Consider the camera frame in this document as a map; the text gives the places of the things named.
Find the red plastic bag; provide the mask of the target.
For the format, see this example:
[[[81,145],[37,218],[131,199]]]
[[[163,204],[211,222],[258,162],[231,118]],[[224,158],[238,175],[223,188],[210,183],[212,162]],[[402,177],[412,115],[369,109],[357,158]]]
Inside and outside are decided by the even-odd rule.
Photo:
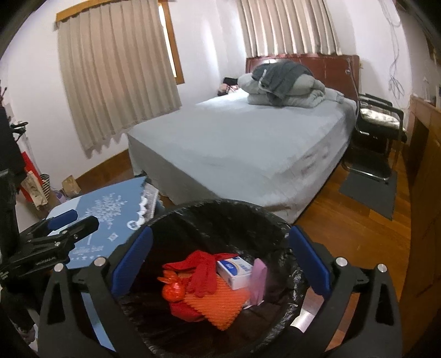
[[[190,278],[191,274],[189,273],[176,273],[164,270],[163,275],[158,280],[164,284],[162,298],[169,303],[171,315],[192,323],[203,321],[205,318],[201,313],[185,303]]]

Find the red glove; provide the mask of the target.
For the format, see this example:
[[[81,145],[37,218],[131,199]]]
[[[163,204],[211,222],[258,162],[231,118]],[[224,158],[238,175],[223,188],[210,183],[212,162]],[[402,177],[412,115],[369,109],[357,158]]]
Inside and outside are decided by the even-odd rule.
[[[187,286],[187,293],[203,298],[206,294],[212,295],[217,289],[217,261],[230,259],[236,254],[220,253],[209,254],[196,250],[183,261],[170,262],[162,265],[164,270],[176,273],[190,273],[191,278]]]

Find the pink drawstring pouch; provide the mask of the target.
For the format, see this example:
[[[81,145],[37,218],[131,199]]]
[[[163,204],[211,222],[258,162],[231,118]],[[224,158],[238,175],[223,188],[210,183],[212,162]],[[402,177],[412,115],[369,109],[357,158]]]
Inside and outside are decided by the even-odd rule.
[[[258,306],[263,302],[268,268],[259,258],[253,263],[248,289],[250,291],[250,305]]]

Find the white medicine box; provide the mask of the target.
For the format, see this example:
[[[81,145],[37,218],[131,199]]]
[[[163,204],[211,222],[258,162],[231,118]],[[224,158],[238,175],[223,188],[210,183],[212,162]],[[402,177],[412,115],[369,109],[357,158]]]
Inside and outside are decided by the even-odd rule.
[[[217,274],[232,290],[248,288],[253,266],[239,256],[217,261]]]

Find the orange foam net sleeve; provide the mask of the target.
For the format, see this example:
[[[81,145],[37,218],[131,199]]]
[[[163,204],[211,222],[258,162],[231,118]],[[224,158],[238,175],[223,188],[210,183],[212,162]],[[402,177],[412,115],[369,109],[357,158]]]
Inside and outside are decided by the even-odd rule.
[[[200,313],[206,320],[221,331],[228,329],[250,298],[247,289],[232,290],[219,275],[214,294],[205,294],[198,298],[187,293],[184,302]]]

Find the black lined trash bin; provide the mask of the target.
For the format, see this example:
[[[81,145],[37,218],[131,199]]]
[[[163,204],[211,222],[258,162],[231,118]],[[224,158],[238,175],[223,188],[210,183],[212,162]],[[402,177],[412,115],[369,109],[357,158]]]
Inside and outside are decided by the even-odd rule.
[[[151,219],[152,248],[119,304],[154,357],[282,357],[308,285],[290,225],[218,199]]]

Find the blue tree-print tablecloth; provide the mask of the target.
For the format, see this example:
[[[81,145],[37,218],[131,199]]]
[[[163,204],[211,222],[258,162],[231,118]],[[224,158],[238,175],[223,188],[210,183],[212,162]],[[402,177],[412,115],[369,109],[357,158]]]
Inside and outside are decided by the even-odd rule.
[[[76,221],[95,216],[100,225],[97,231],[75,244],[74,252],[69,255],[70,264],[58,263],[55,267],[62,264],[79,271],[97,257],[110,257],[134,232],[149,227],[157,207],[157,189],[144,179],[127,180],[121,186],[122,192],[108,186],[76,200],[74,210],[80,216]]]

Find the striped basket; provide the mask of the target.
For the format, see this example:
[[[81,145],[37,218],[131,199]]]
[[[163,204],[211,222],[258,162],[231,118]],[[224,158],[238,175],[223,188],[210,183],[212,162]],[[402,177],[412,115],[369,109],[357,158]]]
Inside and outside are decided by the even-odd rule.
[[[43,194],[45,195],[46,199],[49,199],[51,192],[50,177],[48,174],[42,173],[40,175],[40,179],[42,181]]]

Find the black hanging jacket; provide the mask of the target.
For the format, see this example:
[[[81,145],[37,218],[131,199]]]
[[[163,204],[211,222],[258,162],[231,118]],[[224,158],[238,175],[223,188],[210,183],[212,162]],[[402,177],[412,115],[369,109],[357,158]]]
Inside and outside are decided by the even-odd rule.
[[[17,145],[6,110],[1,106],[1,255],[13,256],[20,248],[15,211],[16,193],[25,178],[25,162]]]

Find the dark grey floor mat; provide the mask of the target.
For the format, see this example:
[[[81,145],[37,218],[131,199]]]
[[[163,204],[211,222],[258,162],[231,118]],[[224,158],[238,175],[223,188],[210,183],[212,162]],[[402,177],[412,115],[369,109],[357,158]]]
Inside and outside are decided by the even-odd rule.
[[[381,216],[392,220],[395,209],[397,172],[387,182],[377,181],[350,172],[339,188],[349,198],[364,204]]]

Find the bed with grey sheet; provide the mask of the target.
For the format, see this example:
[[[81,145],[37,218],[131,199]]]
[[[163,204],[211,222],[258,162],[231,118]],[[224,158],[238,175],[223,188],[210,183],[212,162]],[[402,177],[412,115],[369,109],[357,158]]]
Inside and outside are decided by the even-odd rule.
[[[348,98],[258,106],[237,91],[134,126],[128,152],[172,203],[246,201],[293,223],[346,151],[356,108]]]

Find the beige curtain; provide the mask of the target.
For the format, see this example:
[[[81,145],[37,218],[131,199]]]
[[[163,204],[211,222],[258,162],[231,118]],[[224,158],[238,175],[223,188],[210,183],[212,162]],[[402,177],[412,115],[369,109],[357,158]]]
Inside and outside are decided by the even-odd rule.
[[[326,1],[242,0],[237,6],[248,58],[341,55]]]
[[[157,1],[110,1],[57,25],[61,76],[84,152],[181,107]]]

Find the black bag beside bed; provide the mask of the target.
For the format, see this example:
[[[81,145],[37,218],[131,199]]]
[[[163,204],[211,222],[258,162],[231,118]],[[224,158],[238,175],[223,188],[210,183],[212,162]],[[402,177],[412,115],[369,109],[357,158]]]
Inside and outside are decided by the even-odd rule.
[[[217,96],[225,96],[234,93],[239,88],[238,79],[225,77],[217,89]]]

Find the folded grey duvet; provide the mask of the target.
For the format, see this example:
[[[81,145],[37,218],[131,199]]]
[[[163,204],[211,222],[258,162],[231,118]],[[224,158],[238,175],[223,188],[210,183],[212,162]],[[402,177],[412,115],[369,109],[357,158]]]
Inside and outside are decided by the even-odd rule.
[[[326,87],[320,80],[310,75],[301,75],[287,92],[280,104],[272,104],[268,93],[259,87],[259,83],[247,73],[238,79],[238,87],[248,94],[248,103],[272,107],[314,108],[325,100],[342,103],[345,96],[334,89]]]

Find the right beige curtain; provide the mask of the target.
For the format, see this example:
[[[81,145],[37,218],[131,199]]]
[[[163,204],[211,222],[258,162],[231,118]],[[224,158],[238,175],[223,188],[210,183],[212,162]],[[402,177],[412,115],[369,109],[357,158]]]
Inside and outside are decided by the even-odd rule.
[[[341,55],[326,1],[242,0],[237,6],[248,58]]]

